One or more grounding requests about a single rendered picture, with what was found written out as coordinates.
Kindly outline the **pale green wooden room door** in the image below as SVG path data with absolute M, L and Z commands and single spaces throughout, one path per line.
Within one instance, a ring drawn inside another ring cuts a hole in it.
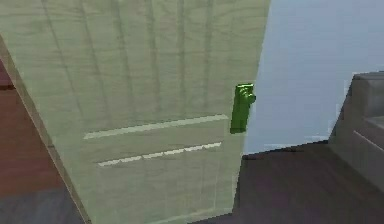
M 85 224 L 231 212 L 271 0 L 0 0 L 0 61 Z

